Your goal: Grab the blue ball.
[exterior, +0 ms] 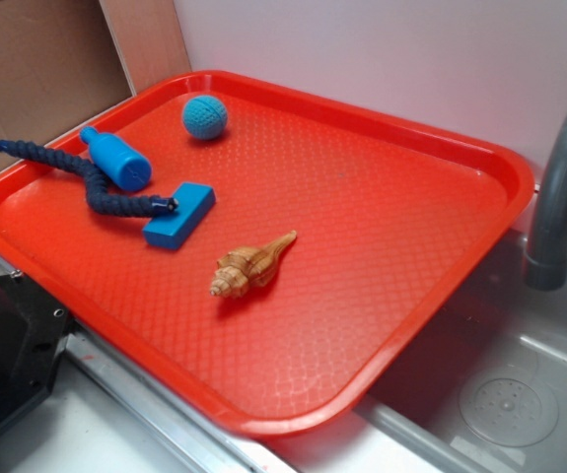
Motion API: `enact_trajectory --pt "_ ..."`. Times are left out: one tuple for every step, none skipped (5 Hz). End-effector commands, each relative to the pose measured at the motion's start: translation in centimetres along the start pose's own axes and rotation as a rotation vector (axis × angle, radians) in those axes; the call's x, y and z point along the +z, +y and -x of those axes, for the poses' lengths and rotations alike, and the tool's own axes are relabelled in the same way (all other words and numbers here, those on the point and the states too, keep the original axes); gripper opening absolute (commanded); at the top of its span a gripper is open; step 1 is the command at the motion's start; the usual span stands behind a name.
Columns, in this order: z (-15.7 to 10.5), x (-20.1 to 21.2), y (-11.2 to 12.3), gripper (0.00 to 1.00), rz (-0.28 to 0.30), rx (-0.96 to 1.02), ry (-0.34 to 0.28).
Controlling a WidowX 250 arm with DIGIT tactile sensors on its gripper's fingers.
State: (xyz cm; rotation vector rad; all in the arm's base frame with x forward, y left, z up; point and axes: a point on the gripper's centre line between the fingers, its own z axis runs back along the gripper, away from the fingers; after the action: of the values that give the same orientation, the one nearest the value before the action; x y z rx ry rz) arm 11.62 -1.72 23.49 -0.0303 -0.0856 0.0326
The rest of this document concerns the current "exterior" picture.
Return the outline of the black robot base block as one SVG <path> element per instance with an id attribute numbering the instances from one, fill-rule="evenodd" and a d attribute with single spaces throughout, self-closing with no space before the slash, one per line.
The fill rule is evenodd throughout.
<path id="1" fill-rule="evenodd" d="M 28 276 L 0 276 L 0 434 L 51 393 L 68 307 Z"/>

